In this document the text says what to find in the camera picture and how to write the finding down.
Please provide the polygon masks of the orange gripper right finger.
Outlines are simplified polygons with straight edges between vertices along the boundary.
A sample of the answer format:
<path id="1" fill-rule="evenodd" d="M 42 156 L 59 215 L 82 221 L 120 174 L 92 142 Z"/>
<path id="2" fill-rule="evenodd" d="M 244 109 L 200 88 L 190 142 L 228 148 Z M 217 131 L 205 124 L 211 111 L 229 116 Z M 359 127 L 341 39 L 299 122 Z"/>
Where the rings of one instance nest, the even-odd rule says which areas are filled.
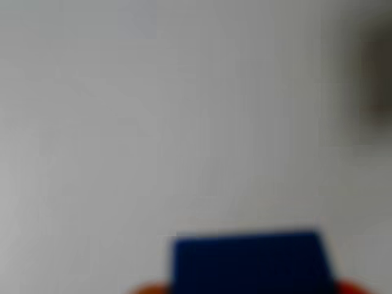
<path id="1" fill-rule="evenodd" d="M 336 280 L 335 286 L 337 294 L 372 294 L 368 288 L 351 280 Z"/>

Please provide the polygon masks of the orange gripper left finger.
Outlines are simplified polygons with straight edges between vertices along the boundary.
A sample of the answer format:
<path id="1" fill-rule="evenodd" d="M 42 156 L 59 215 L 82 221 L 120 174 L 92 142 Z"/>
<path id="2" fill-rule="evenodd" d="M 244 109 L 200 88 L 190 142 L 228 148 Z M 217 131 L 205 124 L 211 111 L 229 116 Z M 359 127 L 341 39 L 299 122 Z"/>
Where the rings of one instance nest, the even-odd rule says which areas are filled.
<path id="1" fill-rule="evenodd" d="M 172 285 L 166 282 L 152 282 L 138 285 L 127 291 L 127 294 L 170 294 Z"/>

